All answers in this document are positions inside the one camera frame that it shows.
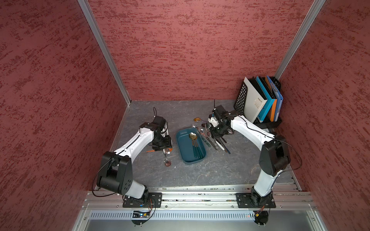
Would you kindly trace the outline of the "teal plastic storage box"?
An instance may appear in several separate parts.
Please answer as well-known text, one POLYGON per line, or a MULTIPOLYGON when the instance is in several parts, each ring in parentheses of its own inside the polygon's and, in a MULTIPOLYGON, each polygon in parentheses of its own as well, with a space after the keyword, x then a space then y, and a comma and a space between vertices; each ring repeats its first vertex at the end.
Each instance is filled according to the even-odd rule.
POLYGON ((195 133, 198 137, 197 142, 203 154, 203 157, 205 158, 207 156, 207 152, 200 138, 200 134, 195 128, 187 128, 187 129, 180 130, 176 134, 176 141, 177 141, 177 144, 180 150, 182 161, 187 165, 199 163, 204 159, 204 158, 197 159, 194 156, 192 141, 189 138, 189 134, 191 132, 195 133))

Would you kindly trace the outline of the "gold spoon teal handle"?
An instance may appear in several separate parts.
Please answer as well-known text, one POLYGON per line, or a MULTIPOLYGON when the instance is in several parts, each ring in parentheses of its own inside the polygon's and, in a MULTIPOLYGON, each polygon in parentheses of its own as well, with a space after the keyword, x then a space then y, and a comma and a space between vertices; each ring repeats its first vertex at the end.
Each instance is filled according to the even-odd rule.
POLYGON ((197 159, 200 159, 200 156, 198 154, 198 149, 197 149, 197 136, 195 133, 191 132, 189 134, 189 138, 191 139, 192 141, 192 146, 193 146, 193 151, 194 151, 194 156, 197 158, 197 159))

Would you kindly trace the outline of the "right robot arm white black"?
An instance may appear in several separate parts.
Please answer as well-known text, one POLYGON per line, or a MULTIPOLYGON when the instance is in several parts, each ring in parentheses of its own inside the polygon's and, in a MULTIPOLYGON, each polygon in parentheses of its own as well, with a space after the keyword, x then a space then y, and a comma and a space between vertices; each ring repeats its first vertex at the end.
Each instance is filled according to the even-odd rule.
POLYGON ((272 192, 276 179, 291 161, 285 138, 265 132, 244 116, 230 113, 225 116, 210 114, 208 122, 214 137, 222 137, 232 129, 246 137, 261 151, 259 157, 261 172, 251 192, 259 198, 268 196, 272 192))

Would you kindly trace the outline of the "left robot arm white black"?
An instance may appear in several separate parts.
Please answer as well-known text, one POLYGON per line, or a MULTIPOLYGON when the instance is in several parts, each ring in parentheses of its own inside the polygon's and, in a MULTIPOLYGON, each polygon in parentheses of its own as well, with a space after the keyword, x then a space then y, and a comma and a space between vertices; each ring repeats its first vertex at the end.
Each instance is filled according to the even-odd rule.
POLYGON ((147 146, 154 151, 172 148, 168 123, 144 123, 137 133, 113 152, 104 153, 96 175, 96 186, 135 199, 144 199, 147 187, 133 179, 133 162, 147 146))

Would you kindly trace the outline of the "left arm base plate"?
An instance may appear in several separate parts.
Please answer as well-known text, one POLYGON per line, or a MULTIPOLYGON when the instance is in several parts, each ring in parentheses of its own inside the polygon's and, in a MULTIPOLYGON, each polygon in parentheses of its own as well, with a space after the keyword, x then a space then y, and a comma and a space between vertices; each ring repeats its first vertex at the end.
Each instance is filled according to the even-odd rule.
POLYGON ((144 193, 140 199, 124 196, 123 208, 159 208, 161 207, 162 193, 144 193))

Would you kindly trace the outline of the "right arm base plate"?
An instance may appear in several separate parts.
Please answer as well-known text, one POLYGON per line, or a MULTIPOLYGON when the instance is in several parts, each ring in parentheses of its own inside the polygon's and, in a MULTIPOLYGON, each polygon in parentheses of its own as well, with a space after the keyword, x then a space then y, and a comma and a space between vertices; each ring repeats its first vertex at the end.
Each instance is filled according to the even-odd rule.
POLYGON ((276 208, 273 193, 261 197, 257 193, 236 193, 238 208, 276 208))

